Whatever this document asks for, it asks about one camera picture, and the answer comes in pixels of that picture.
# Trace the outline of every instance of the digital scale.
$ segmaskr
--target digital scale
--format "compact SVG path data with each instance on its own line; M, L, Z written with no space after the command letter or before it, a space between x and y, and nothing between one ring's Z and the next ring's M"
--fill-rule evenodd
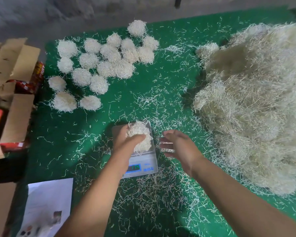
M112 128L113 139L115 139L120 132L120 129L125 125L117 125ZM150 130L150 135L152 136L150 121L146 122L146 127ZM158 164L157 164L157 156L155 151L155 145L153 143L153 139L151 140L151 147L148 151L136 154L133 153L129 159L129 165L126 173L123 175L123 178L135 177L141 175L148 175L157 173Z

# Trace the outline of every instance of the green surface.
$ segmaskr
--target green surface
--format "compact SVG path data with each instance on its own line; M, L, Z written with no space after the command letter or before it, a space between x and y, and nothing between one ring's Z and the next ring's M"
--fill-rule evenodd
M103 107L96 112L78 108L73 113L57 113L48 106L53 92L45 83L34 114L32 146L23 184L74 177L74 207L109 158L111 127L136 119L151 121L155 139L166 129L188 133L205 156L212 158L215 150L210 147L210 136L191 111L191 98L202 83L195 49L211 41L221 43L252 23L291 21L295 19L289 11L276 8L147 24L148 33L160 41L154 64L135 64L136 73L131 79L109 78L108 92L99 96ZM85 38L104 42L112 31L123 38L128 36L126 28L118 28L66 39L74 40L84 52ZM177 47L175 53L166 50L170 45ZM46 76L61 75L56 66L59 59L56 46L56 41L46 45ZM77 58L73 60L75 67L80 67ZM75 87L70 75L66 76L66 82L77 100L92 94L88 87ZM121 182L106 236L235 236L202 188L183 174L175 160L165 158L159 151L157 159L162 175ZM262 197L296 219L296 195Z

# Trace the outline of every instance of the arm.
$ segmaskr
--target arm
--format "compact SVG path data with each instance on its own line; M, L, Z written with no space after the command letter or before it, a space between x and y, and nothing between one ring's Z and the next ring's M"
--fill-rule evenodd
M134 135L126 138L127 128L124 126L121 129L107 164L55 237L104 235L118 184L128 168L128 160L134 147L146 137Z
M177 130L165 131L160 148L177 158L219 209L239 237L296 237L296 222L253 194L221 168L206 159L193 141Z

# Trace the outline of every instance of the sheet of paper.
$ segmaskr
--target sheet of paper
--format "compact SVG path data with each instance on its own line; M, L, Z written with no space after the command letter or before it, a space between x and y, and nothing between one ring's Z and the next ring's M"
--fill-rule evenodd
M70 215L72 188L73 178L29 184L17 236L53 237Z

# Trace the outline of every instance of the person's left hand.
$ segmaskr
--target person's left hand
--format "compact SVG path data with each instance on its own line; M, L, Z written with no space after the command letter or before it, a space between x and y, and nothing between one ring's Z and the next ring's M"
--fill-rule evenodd
M113 143L113 153L110 158L111 160L116 160L120 163L123 174L127 171L128 161L134 152L135 146L146 138L145 134L127 137L126 132L128 128L128 125L121 128Z

